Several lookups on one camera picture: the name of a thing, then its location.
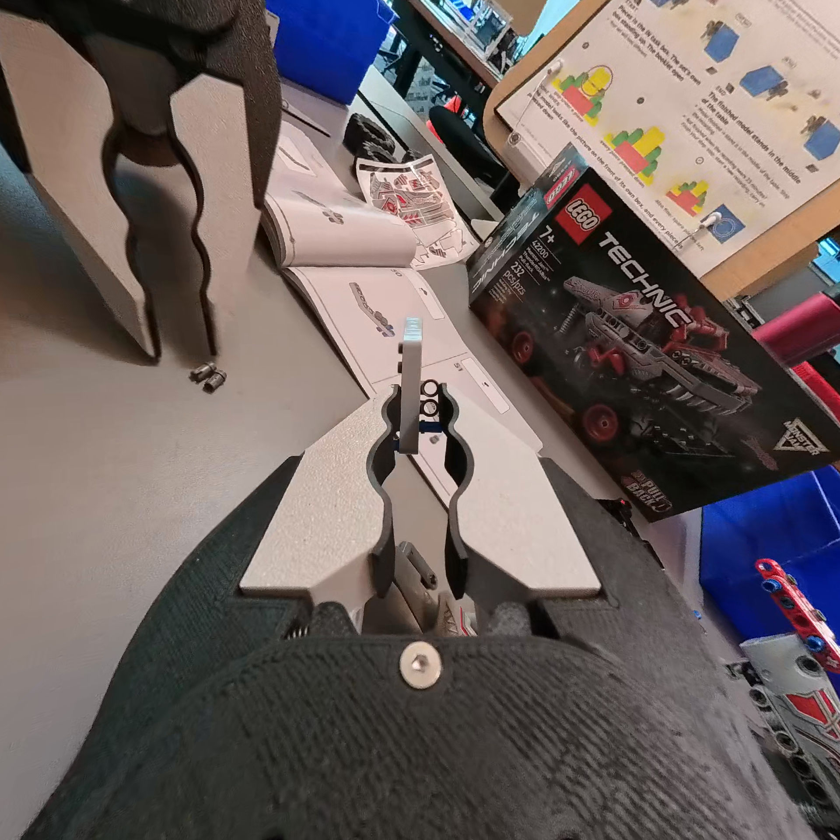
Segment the black toy tyre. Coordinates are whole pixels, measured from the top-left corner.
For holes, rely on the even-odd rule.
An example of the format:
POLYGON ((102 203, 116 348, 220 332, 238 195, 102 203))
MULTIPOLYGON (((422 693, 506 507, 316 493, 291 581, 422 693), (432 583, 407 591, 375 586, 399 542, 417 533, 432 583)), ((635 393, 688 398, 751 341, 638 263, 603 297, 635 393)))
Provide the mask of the black toy tyre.
POLYGON ((360 112, 349 116, 342 142, 344 148, 352 154, 354 163, 397 163, 396 142, 393 137, 381 125, 360 112))

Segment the wooden framed instruction board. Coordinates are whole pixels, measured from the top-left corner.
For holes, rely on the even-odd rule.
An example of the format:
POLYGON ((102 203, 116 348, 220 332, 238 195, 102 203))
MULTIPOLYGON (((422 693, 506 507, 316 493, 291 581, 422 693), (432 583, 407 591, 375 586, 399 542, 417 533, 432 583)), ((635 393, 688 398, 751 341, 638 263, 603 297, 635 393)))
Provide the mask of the wooden framed instruction board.
POLYGON ((838 225, 839 2, 579 2, 484 118, 521 184, 572 144, 719 299, 838 225))

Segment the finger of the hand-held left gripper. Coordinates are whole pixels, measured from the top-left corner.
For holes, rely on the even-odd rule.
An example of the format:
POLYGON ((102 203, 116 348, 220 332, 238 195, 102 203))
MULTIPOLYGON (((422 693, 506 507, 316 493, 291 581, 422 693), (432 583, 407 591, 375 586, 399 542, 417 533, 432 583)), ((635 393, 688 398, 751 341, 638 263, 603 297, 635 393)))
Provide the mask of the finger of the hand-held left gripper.
POLYGON ((203 267, 199 301, 210 353, 218 356, 259 224, 244 92, 199 75, 171 96, 171 126, 196 195, 191 237, 203 267))
POLYGON ((102 159, 113 126, 107 85, 47 24, 6 11, 1 20, 3 79, 27 179, 113 317, 157 360, 149 302, 130 264, 130 226, 102 159))

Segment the grey angled toy beam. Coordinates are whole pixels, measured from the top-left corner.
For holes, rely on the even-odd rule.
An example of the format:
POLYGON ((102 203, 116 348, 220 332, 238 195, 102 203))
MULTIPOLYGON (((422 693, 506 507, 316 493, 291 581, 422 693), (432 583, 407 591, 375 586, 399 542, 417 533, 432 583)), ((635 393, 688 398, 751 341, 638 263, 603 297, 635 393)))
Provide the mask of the grey angled toy beam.
POLYGON ((401 378, 398 451, 416 455, 420 437, 421 374, 423 369, 423 319, 407 317, 397 346, 397 372, 401 378))

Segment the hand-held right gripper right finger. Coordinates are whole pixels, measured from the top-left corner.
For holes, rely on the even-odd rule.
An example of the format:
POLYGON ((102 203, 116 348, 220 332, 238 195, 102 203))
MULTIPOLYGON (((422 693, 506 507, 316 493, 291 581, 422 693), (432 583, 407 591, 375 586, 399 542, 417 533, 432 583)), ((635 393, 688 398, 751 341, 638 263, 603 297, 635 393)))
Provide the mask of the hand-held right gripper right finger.
POLYGON ((592 600, 602 582, 550 482, 541 458, 458 388, 442 384, 448 503, 445 571, 457 598, 489 629, 499 606, 592 600))

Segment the grey toy connector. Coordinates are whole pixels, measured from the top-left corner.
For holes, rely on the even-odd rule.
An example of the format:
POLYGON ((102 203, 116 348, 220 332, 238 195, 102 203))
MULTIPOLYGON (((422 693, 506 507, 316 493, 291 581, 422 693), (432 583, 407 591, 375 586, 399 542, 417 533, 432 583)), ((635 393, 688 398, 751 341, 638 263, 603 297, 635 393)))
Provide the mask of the grey toy connector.
POLYGON ((438 577, 413 543, 409 541, 402 541, 396 546, 396 548, 405 560, 411 564, 415 572, 418 573, 423 587, 429 591, 435 591, 438 588, 438 577))

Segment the blue plastic bin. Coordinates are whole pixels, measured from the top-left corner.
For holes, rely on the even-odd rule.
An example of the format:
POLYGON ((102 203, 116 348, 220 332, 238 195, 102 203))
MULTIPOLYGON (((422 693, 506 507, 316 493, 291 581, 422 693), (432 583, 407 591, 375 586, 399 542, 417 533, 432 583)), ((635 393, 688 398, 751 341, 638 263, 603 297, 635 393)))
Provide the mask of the blue plastic bin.
POLYGON ((743 641, 791 625, 755 568, 775 561, 839 635, 839 474, 827 466, 704 507, 700 583, 743 641))
POLYGON ((396 14, 382 1, 267 1, 282 78, 350 105, 396 14))

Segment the background table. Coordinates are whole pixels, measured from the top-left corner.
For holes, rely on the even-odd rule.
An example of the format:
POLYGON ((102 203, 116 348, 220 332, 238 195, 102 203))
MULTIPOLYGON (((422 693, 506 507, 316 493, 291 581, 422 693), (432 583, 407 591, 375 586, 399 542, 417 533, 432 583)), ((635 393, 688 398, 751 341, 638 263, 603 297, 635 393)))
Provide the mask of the background table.
POLYGON ((439 43, 453 52, 489 88, 504 71, 490 62, 508 34, 529 35, 545 1, 392 2, 395 23, 405 40, 418 41, 416 50, 439 43))

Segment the sticker sheet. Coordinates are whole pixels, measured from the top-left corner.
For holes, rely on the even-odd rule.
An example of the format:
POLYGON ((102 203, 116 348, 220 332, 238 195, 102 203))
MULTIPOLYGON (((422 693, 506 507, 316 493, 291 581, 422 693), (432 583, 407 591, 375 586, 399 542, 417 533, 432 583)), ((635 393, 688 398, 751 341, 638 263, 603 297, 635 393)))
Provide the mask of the sticker sheet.
POLYGON ((358 158, 354 165, 365 200, 398 217, 413 232, 413 269, 463 262, 478 249, 480 242, 459 213, 431 154, 407 163, 358 158))

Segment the black office chair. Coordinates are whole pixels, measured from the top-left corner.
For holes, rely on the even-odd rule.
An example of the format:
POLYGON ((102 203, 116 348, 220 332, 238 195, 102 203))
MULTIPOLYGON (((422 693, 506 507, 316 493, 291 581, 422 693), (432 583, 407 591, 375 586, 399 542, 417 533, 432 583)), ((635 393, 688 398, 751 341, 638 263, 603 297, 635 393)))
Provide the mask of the black office chair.
POLYGON ((462 168, 475 180, 492 188, 491 201, 504 214, 519 200, 519 182, 490 151, 482 133, 476 133, 456 112, 443 106, 429 110, 434 132, 462 168))

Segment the small grey printed toy piece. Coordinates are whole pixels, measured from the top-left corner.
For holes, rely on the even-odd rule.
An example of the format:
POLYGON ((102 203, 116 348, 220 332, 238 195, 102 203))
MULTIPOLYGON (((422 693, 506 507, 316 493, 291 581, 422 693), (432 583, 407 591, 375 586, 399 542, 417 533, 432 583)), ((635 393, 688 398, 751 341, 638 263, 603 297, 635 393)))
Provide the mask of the small grey printed toy piece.
POLYGON ((434 634, 439 637, 475 637, 475 614, 470 613, 450 592, 441 592, 437 598, 437 617, 434 634))

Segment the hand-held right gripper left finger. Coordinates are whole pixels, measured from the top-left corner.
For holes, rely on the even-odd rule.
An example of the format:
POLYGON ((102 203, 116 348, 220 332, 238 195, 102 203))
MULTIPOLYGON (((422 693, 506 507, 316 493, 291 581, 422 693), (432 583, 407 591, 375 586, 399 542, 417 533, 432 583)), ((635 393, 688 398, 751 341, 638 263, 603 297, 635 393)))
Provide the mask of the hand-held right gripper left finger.
POLYGON ((392 587, 396 541, 384 489, 395 467, 401 390, 393 385, 298 458, 238 585, 246 597, 340 606, 359 634, 392 587))

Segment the red plastic bin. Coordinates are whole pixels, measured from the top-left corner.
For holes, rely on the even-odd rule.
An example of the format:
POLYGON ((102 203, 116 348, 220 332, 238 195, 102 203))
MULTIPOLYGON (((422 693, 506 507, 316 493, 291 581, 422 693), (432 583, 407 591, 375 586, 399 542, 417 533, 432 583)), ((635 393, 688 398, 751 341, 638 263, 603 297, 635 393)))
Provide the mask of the red plastic bin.
POLYGON ((839 344, 838 284, 760 325, 752 336, 838 415, 838 362, 833 373, 823 372, 831 362, 825 357, 839 344))

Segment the grey desk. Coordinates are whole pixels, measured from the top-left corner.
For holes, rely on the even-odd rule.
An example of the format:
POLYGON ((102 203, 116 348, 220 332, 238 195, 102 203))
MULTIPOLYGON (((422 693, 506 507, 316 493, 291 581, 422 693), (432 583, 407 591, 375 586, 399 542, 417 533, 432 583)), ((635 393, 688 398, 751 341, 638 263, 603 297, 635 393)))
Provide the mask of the grey desk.
POLYGON ((2 350, 2 838, 761 838, 778 785, 650 552, 556 466, 605 595, 501 605, 400 676, 403 637, 235 593, 324 396, 277 294, 255 396, 2 350))

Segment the partly built toy vehicle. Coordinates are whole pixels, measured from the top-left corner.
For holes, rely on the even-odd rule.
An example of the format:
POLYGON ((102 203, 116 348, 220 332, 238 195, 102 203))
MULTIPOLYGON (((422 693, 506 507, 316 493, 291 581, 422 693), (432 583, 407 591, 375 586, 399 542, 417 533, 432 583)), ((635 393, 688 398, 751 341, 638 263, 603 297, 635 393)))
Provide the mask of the partly built toy vehicle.
POLYGON ((771 559, 755 569, 761 589, 791 630, 740 643, 728 666, 749 685, 749 697, 805 793, 798 803, 820 838, 838 838, 839 646, 824 613, 792 574, 771 559))

